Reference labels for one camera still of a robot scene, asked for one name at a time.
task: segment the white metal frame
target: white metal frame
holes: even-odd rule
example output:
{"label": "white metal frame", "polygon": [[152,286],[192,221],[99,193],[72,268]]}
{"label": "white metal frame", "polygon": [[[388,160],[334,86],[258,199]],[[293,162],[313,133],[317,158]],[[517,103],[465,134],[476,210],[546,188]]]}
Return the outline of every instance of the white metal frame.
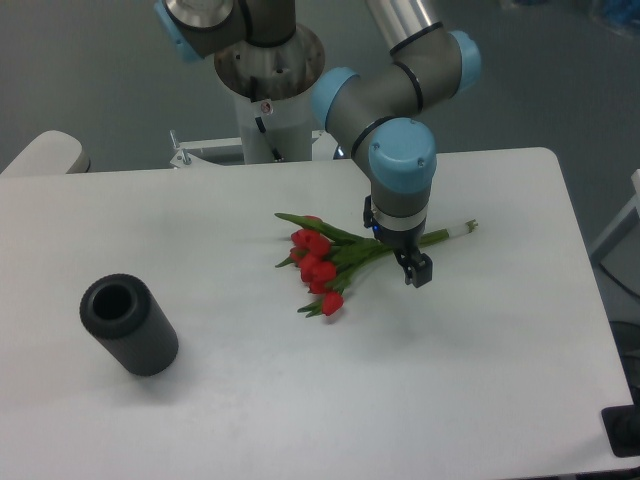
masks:
{"label": "white metal frame", "polygon": [[[338,142],[324,130],[315,130],[311,138],[313,142],[313,160],[332,160],[338,148]],[[172,131],[171,140],[174,155],[170,163],[174,168],[216,167],[225,163],[208,162],[203,160],[202,157],[242,155],[242,140],[239,137],[180,142],[176,138],[175,132]]]}
{"label": "white metal frame", "polygon": [[632,175],[635,195],[622,207],[589,248],[589,258],[598,265],[611,250],[640,222],[640,170]]}

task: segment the red tulip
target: red tulip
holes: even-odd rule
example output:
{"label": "red tulip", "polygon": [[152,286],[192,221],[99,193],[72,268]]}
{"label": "red tulip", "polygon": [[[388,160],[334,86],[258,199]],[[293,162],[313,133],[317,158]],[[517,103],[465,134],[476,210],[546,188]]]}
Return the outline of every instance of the red tulip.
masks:
{"label": "red tulip", "polygon": [[318,232],[314,232],[313,230],[298,230],[291,235],[291,241],[296,247],[299,248],[309,248],[309,242],[312,238],[319,237],[320,234]]}
{"label": "red tulip", "polygon": [[300,260],[302,260],[306,254],[306,250],[302,250],[298,247],[293,247],[291,250],[289,250],[289,258],[293,260],[296,265],[300,263]]}
{"label": "red tulip", "polygon": [[323,282],[312,281],[309,285],[309,293],[322,295],[323,293],[328,293],[330,291],[331,290],[329,290]]}
{"label": "red tulip", "polygon": [[300,277],[302,281],[307,283],[313,280],[313,267],[315,267],[321,260],[312,253],[308,253],[298,263],[300,267]]}
{"label": "red tulip", "polygon": [[312,237],[307,244],[307,248],[311,253],[318,257],[324,257],[331,250],[331,242],[322,235]]}
{"label": "red tulip", "polygon": [[327,283],[338,275],[336,266],[331,262],[320,262],[313,266],[311,270],[314,282]]}
{"label": "red tulip", "polygon": [[322,301],[322,313],[333,315],[344,305],[344,298],[338,292],[329,292]]}

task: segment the metal cylinder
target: metal cylinder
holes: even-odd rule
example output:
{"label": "metal cylinder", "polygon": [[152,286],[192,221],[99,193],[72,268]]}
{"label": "metal cylinder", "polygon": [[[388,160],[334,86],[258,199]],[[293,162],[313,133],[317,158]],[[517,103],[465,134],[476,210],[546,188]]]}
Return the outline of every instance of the metal cylinder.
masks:
{"label": "metal cylinder", "polygon": [[233,0],[165,0],[167,10],[181,23],[193,28],[214,28],[233,9]]}
{"label": "metal cylinder", "polygon": [[390,50],[440,21],[428,0],[367,0],[367,6]]}
{"label": "metal cylinder", "polygon": [[131,275],[104,277],[85,292],[80,319],[130,373],[151,376],[178,353],[176,332],[147,286]]}

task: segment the gray floor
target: gray floor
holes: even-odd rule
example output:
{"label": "gray floor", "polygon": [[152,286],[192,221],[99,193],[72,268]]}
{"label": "gray floor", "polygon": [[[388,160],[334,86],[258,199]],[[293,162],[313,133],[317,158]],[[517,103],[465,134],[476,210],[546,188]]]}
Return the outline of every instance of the gray floor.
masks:
{"label": "gray floor", "polygon": [[[631,197],[640,168],[640,39],[590,21],[583,1],[508,11],[497,0],[434,3],[484,60],[475,88],[421,116],[439,150],[553,150],[593,241]],[[170,129],[183,140],[237,134],[211,61],[181,64],[152,4],[0,2],[0,171],[50,129],[78,138],[94,171],[166,168]],[[362,0],[298,0],[298,17],[322,39],[328,67],[368,75],[388,64]],[[638,252],[636,231],[607,265],[640,291]],[[597,276],[610,318],[639,319],[638,303]]]}

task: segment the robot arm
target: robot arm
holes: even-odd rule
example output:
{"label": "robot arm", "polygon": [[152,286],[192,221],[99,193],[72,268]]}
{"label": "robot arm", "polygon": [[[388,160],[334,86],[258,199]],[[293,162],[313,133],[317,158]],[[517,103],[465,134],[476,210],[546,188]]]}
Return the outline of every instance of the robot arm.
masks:
{"label": "robot arm", "polygon": [[367,0],[393,64],[371,79],[348,68],[314,87],[317,119],[371,181],[364,221],[391,246],[416,288],[431,280],[432,262],[418,249],[436,170],[430,130],[410,116],[466,89],[480,75],[476,44],[448,33],[426,0]]}
{"label": "robot arm", "polygon": [[[244,77],[255,86],[248,89],[251,94],[237,93],[252,102],[290,98],[315,82],[316,118],[371,181],[365,226],[394,249],[406,283],[417,288],[432,277],[431,259],[420,253],[418,242],[436,170],[436,144],[430,130],[410,117],[472,85],[480,75],[481,59],[465,33],[444,29],[429,0],[366,1],[390,49],[392,65],[369,79],[337,68],[317,82],[307,66],[307,74],[293,82],[298,85],[294,91],[282,95],[273,79],[284,85],[290,80],[270,74],[263,79],[255,72],[270,73],[275,63],[269,59],[287,57],[283,52],[296,35],[295,0],[158,0],[155,8],[185,60],[204,58],[244,40],[252,55],[242,56],[238,65],[252,69]],[[308,52],[294,56],[301,57],[300,62],[290,59],[289,65],[304,65]]]}

